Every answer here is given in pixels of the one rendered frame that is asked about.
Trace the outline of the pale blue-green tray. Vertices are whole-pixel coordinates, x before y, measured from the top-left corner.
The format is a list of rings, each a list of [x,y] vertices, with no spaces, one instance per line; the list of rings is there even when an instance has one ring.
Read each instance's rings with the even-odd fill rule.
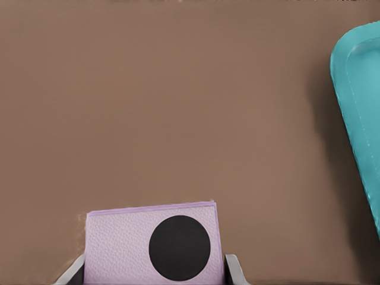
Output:
[[[380,21],[339,39],[330,75],[380,238]]]

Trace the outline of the pale lilac phone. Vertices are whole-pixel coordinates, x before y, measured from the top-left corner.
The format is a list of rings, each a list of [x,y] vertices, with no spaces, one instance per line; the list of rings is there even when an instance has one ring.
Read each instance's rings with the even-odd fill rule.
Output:
[[[85,285],[223,285],[215,202],[92,211]]]

